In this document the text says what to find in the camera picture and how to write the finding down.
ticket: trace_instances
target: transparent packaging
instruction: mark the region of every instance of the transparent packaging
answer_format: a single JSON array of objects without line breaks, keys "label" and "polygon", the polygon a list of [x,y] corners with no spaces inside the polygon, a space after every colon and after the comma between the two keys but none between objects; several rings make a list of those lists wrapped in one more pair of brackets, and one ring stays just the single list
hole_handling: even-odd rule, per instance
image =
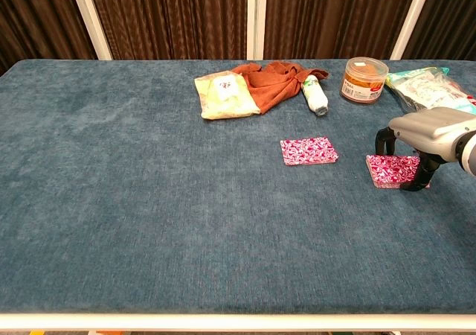
[{"label": "transparent packaging", "polygon": [[449,68],[427,67],[390,73],[385,84],[399,97],[406,112],[446,106],[476,114],[476,99],[450,77]]}]

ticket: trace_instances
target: curtain fold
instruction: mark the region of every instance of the curtain fold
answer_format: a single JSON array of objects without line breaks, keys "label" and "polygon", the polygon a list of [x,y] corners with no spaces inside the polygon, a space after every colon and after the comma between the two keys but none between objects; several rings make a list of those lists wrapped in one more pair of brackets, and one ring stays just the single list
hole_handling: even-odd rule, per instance
[{"label": "curtain fold", "polygon": [[476,0],[426,0],[404,59],[476,60]]},{"label": "curtain fold", "polygon": [[94,0],[113,58],[244,59],[247,0]]},{"label": "curtain fold", "polygon": [[388,58],[411,0],[267,0],[266,59]]},{"label": "curtain fold", "polygon": [[75,0],[0,0],[0,31],[0,74],[26,58],[96,58]]}]

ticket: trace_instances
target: yellow cloth bag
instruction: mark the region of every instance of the yellow cloth bag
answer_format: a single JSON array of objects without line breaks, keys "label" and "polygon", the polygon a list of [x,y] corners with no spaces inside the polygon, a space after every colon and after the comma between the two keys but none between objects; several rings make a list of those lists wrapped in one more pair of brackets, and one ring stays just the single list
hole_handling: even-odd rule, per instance
[{"label": "yellow cloth bag", "polygon": [[223,119],[260,114],[241,74],[224,71],[195,79],[202,118]]}]

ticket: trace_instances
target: pink acrylic block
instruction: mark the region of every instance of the pink acrylic block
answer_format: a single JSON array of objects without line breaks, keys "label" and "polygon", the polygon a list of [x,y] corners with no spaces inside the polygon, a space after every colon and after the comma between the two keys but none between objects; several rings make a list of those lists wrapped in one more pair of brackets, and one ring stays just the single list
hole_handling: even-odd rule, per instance
[{"label": "pink acrylic block", "polygon": [[282,140],[281,150],[283,151],[284,164],[288,166],[326,164],[336,162],[338,159],[334,147],[325,136],[321,138]]},{"label": "pink acrylic block", "polygon": [[418,164],[418,156],[367,155],[367,167],[377,188],[399,188],[413,180]]}]

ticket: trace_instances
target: brown cloth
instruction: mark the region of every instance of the brown cloth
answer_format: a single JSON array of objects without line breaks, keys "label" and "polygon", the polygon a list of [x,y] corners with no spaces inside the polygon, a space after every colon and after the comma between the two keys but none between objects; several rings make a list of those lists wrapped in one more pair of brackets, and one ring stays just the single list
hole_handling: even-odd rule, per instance
[{"label": "brown cloth", "polygon": [[319,80],[329,75],[323,69],[304,69],[298,63],[280,61],[271,62],[264,69],[256,63],[249,63],[237,66],[232,71],[242,74],[245,78],[248,90],[261,114],[299,93],[300,84],[310,74]]}]

